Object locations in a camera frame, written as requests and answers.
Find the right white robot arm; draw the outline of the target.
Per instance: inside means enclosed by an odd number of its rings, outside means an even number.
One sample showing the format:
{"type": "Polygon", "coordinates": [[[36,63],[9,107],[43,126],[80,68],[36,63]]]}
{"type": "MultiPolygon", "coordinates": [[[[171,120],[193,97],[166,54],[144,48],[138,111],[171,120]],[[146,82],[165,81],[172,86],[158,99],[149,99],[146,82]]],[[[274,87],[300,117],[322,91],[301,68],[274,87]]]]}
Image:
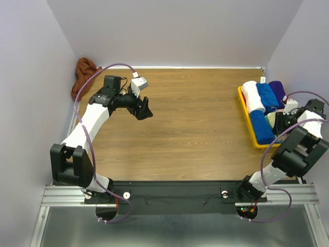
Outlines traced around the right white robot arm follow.
{"type": "Polygon", "coordinates": [[[284,131],[288,136],[271,156],[272,162],[239,182],[237,197],[244,202],[256,201],[275,182],[308,173],[328,150],[328,142],[321,135],[324,122],[324,102],[311,99],[298,109],[284,131]]]}

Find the green cream patterned towel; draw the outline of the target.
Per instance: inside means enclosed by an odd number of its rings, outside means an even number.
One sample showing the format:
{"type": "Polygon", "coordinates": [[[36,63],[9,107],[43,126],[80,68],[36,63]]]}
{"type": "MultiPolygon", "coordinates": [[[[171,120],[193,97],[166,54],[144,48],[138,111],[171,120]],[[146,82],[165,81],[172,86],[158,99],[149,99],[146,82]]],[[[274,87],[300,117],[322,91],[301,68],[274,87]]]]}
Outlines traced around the green cream patterned towel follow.
{"type": "Polygon", "coordinates": [[[265,116],[265,119],[268,122],[269,126],[271,127],[273,134],[276,135],[276,113],[275,112],[268,113],[265,116]]]}

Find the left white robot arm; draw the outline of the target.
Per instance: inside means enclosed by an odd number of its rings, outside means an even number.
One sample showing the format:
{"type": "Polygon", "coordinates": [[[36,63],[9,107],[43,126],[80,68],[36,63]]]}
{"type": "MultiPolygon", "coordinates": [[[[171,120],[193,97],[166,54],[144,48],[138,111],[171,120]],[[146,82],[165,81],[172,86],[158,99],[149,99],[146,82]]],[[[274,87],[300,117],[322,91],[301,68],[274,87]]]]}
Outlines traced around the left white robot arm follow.
{"type": "Polygon", "coordinates": [[[153,116],[148,97],[136,96],[132,90],[126,94],[119,89],[102,87],[90,97],[83,117],[61,144],[50,148],[52,178],[55,182],[79,186],[96,192],[104,203],[114,198],[112,179],[98,175],[92,146],[102,125],[119,108],[127,109],[137,120],[153,116]]]}

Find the brown towel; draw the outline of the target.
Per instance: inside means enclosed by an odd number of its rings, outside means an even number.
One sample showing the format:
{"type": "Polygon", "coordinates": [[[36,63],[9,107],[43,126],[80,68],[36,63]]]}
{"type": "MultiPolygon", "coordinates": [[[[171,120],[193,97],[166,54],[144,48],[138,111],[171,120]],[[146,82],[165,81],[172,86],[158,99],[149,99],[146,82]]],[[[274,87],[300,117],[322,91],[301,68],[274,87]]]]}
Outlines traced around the brown towel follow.
{"type": "Polygon", "coordinates": [[[76,99],[79,90],[95,73],[102,70],[102,67],[97,67],[94,62],[88,58],[80,58],[76,65],[76,80],[71,90],[73,100],[76,99]]]}

